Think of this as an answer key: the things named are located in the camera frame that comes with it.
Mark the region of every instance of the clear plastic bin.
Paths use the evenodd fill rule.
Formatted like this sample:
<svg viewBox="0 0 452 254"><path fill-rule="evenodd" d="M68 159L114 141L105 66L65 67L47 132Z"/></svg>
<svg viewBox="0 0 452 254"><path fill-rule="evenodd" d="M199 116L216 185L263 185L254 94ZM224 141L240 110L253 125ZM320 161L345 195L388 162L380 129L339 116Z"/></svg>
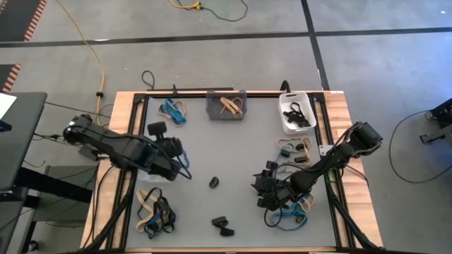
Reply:
<svg viewBox="0 0 452 254"><path fill-rule="evenodd" d="M220 101L221 97L225 97L234 102L241 110L242 114L233 114ZM238 92L215 92L207 91L206 95L206 111L210 120L214 121L238 121L245 117L246 113L246 92L240 90Z"/></svg>

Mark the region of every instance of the black desk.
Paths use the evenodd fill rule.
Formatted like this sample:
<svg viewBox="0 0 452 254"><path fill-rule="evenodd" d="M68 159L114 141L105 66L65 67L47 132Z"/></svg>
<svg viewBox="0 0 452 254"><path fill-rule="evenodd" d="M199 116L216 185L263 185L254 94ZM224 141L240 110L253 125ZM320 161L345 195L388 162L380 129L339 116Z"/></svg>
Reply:
<svg viewBox="0 0 452 254"><path fill-rule="evenodd" d="M0 133L0 202L20 201L21 187L55 194L80 202L90 202L91 191L65 181L22 167L28 146L44 109L47 94L44 92L11 93L17 99L2 121L13 126L11 131Z"/></svg>
<svg viewBox="0 0 452 254"><path fill-rule="evenodd" d="M23 206L36 208L39 203L38 197L28 195L29 189L85 203L92 195L91 190L22 167L47 94L10 95L17 99L2 121L12 125L12 130L0 133L0 253L8 248Z"/></svg>

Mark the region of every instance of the white paper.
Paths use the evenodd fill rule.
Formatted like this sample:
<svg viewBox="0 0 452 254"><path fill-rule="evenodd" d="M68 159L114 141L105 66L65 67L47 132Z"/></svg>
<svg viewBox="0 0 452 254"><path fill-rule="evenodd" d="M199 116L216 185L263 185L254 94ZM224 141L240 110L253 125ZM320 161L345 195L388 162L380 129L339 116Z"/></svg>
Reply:
<svg viewBox="0 0 452 254"><path fill-rule="evenodd" d="M0 119L2 119L6 112L8 112L9 108L16 99L16 96L0 93Z"/></svg>

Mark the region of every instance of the table surface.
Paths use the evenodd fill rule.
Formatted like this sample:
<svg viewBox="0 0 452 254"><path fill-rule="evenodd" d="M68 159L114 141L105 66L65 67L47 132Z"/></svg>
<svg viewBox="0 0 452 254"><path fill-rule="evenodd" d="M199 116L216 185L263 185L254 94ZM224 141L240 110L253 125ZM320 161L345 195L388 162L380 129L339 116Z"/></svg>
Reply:
<svg viewBox="0 0 452 254"><path fill-rule="evenodd" d="M13 186L47 98L45 92L12 92L9 95L17 99L2 118L13 128L0 133L0 190Z"/></svg>
<svg viewBox="0 0 452 254"><path fill-rule="evenodd" d="M259 93L274 93L278 91L247 91L259 92ZM110 119L109 129L116 131L118 133L126 133L129 126L129 119L131 117L131 109L133 103L133 96L135 93L143 92L118 92L114 103L114 108L112 112L112 118ZM148 94L171 94L172 92L146 92ZM347 102L345 100L345 95L343 92L328 91L322 92L326 99L326 108L328 111L328 119L331 125L331 130L333 132L333 138L336 140L339 136L352 125L350 120L350 115L347 108ZM319 118L319 127L321 130L321 137L323 143L326 142L326 131L323 125L323 115L320 110L320 106L316 107L317 114ZM138 106L137 116L135 119L135 126L133 133L137 134L138 126L140 123L140 117L143 107ZM359 159L352 159L350 166L356 168L360 172L364 173L362 168L362 163ZM100 167L97 173L97 182L105 175L106 171L110 167L108 160L104 159L100 162ZM112 170L105 177L104 183L100 187L100 199L98 205L97 216L95 219L95 235L98 235L102 230L103 226L106 224L112 213L112 206L114 203L115 191L117 188L117 181L119 178L119 170ZM124 186L129 184L129 181L125 181ZM368 238L373 241L376 245L381 246L381 237L376 223L376 218L374 214L374 208L372 207L372 202L369 194L369 189L367 188L366 182L354 173L345 171L343 176L343 185L345 189L345 196L347 199L347 205L349 213L355 220L360 229L368 236ZM85 230L83 232L81 246L86 242L88 234L91 230L92 223L92 212L93 202L90 205L90 211L85 224ZM347 246L346 236L345 236L345 225L343 220L338 217L339 232L341 235L341 241L343 246ZM117 248L119 246L120 234L122 230L122 222L124 219L124 213L119 218L116 230L114 234L113 247ZM334 251L334 247L270 247L270 248L130 248L126 249L126 252L174 252L174 251Z"/></svg>
<svg viewBox="0 0 452 254"><path fill-rule="evenodd" d="M131 218L126 248L224 248L224 247L281 247L281 246L334 246L335 237L331 212L326 194L325 179L321 177L311 194L315 204L308 213L307 223L296 231L283 231L277 227L268 228L263 222L265 209L256 205L259 197L251 187L254 174L265 169L268 160L277 163L292 161L278 156L277 140L293 138L284 133L278 111L278 98L248 98L247 113L241 121L211 121L206 113L205 98L182 99L187 110L187 122L176 127L169 120L158 115L157 108L165 99L148 100L144 126L157 121L167 124L165 137L178 137L190 161L191 180L178 176L168 182L156 175L138 171L135 191L149 191L158 187L168 199L177 215L175 230L171 234L161 233L152 241L147 234L136 231L140 203L133 197ZM312 164L320 160L315 130L303 133L302 137L312 141L310 156ZM293 140L294 146L299 140ZM215 189L208 187L213 176L220 179ZM278 174L283 179L289 174ZM279 215L279 210L268 213ZM220 236L219 228L211 220L226 216L228 228L235 230L233 237ZM282 219L280 226L298 226L294 218Z"/></svg>

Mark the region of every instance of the robotic hand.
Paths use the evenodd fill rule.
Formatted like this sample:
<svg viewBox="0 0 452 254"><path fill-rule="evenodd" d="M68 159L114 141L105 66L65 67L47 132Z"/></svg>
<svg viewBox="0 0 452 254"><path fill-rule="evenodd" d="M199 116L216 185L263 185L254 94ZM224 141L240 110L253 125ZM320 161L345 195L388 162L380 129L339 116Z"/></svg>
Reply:
<svg viewBox="0 0 452 254"><path fill-rule="evenodd" d="M143 135L118 134L93 124L90 115L75 116L64 129L63 136L70 144L81 143L109 155L112 164L122 170L142 169L148 174L158 174L169 181L176 179L181 164L172 159L182 155L184 149L178 138L164 138L165 122L148 125L152 141Z"/></svg>

